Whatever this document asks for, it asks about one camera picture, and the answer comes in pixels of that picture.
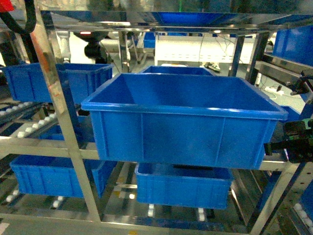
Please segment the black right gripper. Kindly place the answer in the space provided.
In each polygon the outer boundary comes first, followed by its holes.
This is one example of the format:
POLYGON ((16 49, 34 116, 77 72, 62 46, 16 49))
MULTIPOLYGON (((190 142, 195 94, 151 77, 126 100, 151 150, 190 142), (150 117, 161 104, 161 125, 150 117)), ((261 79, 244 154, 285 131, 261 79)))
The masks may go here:
POLYGON ((271 156, 274 151, 283 151, 292 163, 313 161, 313 120, 306 118, 284 124, 288 141, 264 143, 265 154, 271 156))

